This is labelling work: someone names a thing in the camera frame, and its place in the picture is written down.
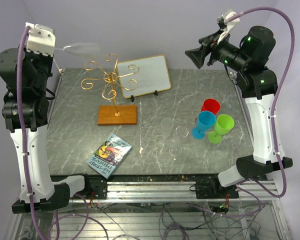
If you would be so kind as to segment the clear ribbed wine glass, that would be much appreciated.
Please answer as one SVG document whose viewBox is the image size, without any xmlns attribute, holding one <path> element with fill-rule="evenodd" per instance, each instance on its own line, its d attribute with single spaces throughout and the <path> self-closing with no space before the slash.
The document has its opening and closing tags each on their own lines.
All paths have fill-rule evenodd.
<svg viewBox="0 0 300 240">
<path fill-rule="evenodd" d="M 54 50 L 63 51 L 74 56 L 93 58 L 99 54 L 100 47 L 97 43 L 77 42 L 63 47 L 55 46 Z"/>
</svg>

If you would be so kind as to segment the clear smooth wine glass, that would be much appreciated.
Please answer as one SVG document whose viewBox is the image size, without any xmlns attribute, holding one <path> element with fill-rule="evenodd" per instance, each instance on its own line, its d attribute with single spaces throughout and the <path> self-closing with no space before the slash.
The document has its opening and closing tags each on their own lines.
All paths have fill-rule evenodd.
<svg viewBox="0 0 300 240">
<path fill-rule="evenodd" d="M 161 123 L 161 134 L 167 138 L 170 134 L 176 137 L 185 138 L 189 135 L 187 126 L 182 125 L 180 122 L 174 121 L 172 118 L 164 118 Z"/>
</svg>

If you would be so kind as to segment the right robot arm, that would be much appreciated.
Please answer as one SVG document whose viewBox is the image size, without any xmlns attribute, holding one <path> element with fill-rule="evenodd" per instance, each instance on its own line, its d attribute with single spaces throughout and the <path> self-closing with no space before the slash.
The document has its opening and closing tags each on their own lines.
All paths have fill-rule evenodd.
<svg viewBox="0 0 300 240">
<path fill-rule="evenodd" d="M 200 47 L 186 50 L 185 55 L 198 69 L 209 56 L 207 65 L 220 62 L 236 72 L 235 85 L 241 90 L 250 116 L 253 153 L 238 158 L 235 166 L 218 174 L 218 181 L 210 186 L 216 198 L 223 197 L 229 186 L 293 166 L 293 160 L 283 151 L 279 135 L 273 132 L 277 123 L 273 103 L 279 89 L 276 74 L 266 67 L 276 44 L 273 32 L 264 26 L 253 26 L 239 47 L 229 43 L 229 36 L 219 40 L 221 35 L 218 30 L 199 39 Z"/>
</svg>

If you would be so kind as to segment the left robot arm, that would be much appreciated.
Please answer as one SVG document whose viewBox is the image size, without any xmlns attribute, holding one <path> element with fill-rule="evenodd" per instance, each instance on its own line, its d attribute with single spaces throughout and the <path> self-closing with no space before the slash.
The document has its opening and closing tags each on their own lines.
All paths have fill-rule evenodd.
<svg viewBox="0 0 300 240">
<path fill-rule="evenodd" d="M 31 205 L 41 211 L 54 211 L 68 205 L 76 194 L 88 198 L 92 186 L 84 174 L 75 174 L 58 182 L 51 179 L 47 156 L 48 109 L 47 81 L 52 74 L 53 57 L 21 53 L 21 106 L 17 99 L 18 48 L 0 53 L 0 77 L 6 83 L 2 116 L 15 146 L 20 195 L 11 206 L 13 213 L 29 213 Z"/>
</svg>

